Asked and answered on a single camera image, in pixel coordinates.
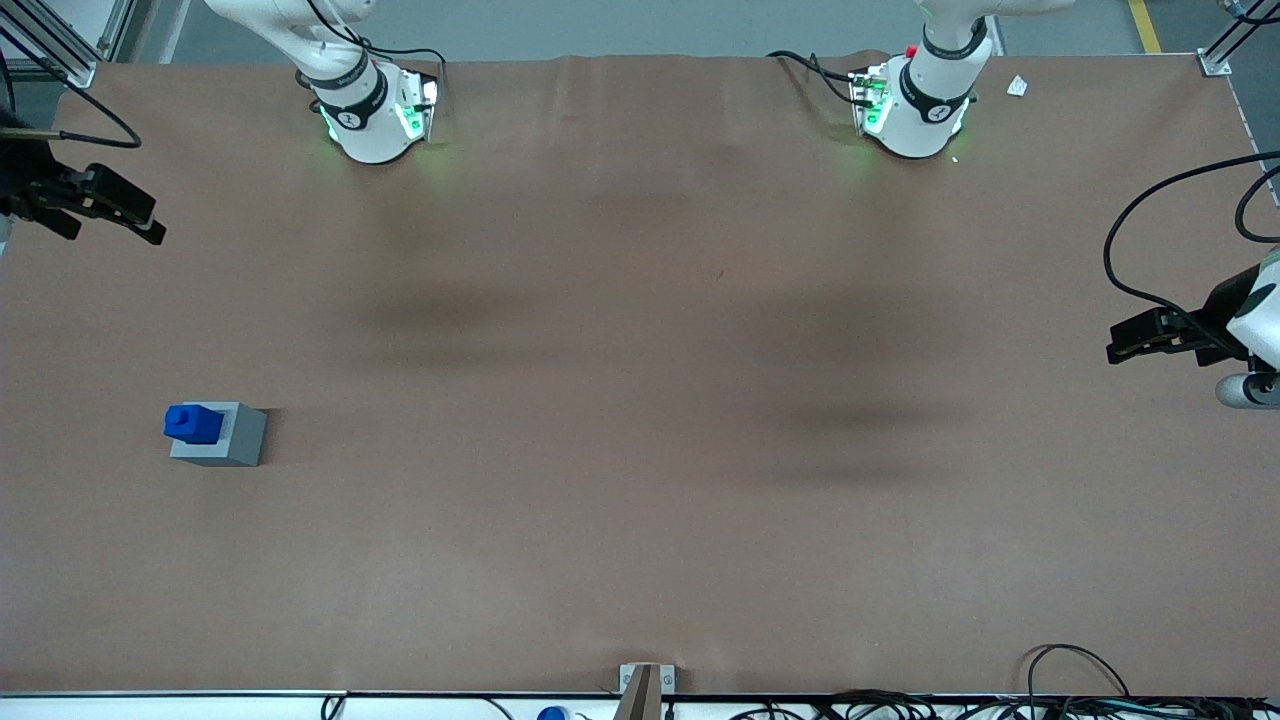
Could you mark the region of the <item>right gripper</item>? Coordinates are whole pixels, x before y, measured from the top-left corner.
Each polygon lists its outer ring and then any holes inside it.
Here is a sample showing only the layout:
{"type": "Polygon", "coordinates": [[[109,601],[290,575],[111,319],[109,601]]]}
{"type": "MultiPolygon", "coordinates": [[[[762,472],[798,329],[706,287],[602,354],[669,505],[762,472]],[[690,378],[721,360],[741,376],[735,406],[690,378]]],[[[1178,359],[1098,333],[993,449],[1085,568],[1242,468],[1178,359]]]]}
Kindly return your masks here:
{"type": "Polygon", "coordinates": [[[82,173],[59,161],[51,143],[67,138],[59,129],[40,129],[14,111],[1,111],[1,213],[26,222],[73,222],[92,210],[113,218],[152,246],[163,245],[166,227],[156,222],[156,200],[104,164],[82,173]]]}

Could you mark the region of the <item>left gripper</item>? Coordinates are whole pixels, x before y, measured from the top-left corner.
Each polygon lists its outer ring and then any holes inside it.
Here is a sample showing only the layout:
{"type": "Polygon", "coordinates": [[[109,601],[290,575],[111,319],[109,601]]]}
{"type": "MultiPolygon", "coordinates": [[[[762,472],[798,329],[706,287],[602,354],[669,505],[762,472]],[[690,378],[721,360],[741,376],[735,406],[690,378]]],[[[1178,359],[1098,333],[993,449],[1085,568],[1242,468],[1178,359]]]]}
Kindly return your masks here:
{"type": "Polygon", "coordinates": [[[1197,320],[1226,348],[1169,307],[1151,307],[1110,328],[1110,365],[1152,355],[1196,354],[1198,366],[1239,359],[1279,369],[1279,251],[1215,286],[1197,320]]]}

